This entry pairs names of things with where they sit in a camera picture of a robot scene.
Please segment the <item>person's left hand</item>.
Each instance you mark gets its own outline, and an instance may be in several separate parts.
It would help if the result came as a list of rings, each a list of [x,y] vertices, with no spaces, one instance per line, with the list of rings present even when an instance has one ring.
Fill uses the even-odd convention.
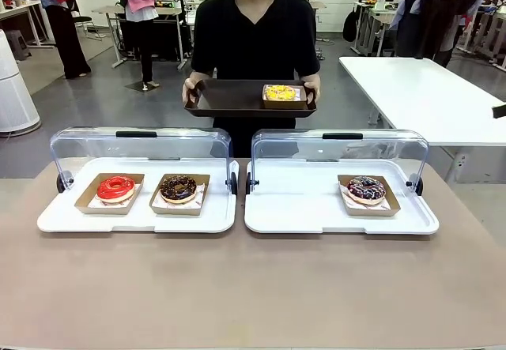
[[[307,100],[309,103],[319,101],[321,96],[321,78],[318,73],[302,77],[301,80],[304,82],[304,87],[309,89]]]

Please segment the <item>person's right hand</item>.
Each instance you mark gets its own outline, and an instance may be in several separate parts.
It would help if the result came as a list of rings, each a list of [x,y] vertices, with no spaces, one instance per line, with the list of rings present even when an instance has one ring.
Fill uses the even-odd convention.
[[[184,81],[182,88],[182,101],[185,105],[188,101],[195,102],[198,93],[196,92],[196,85],[202,80],[209,79],[209,75],[206,73],[199,73],[193,71],[190,76]]]

